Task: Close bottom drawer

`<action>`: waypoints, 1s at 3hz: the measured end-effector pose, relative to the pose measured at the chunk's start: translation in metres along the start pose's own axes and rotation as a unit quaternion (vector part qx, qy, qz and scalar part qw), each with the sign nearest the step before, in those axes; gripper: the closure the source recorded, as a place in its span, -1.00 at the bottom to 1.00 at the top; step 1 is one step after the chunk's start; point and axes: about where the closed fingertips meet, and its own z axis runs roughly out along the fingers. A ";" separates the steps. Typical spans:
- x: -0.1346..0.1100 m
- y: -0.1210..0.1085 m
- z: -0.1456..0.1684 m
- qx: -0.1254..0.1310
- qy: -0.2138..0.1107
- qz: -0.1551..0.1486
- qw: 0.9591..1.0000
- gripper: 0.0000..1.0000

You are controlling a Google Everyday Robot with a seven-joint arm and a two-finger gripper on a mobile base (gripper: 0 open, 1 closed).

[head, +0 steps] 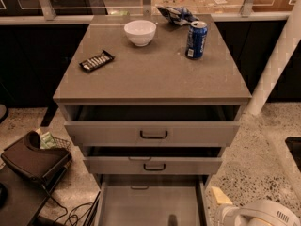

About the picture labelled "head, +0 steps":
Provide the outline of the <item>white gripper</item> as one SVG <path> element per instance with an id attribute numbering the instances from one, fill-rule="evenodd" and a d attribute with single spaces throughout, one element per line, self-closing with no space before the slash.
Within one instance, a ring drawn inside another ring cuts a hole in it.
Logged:
<path id="1" fill-rule="evenodd" d="M 211 190 L 220 205 L 214 226 L 301 226 L 299 217 L 280 203 L 257 200 L 237 207 L 220 187 L 212 186 Z"/>

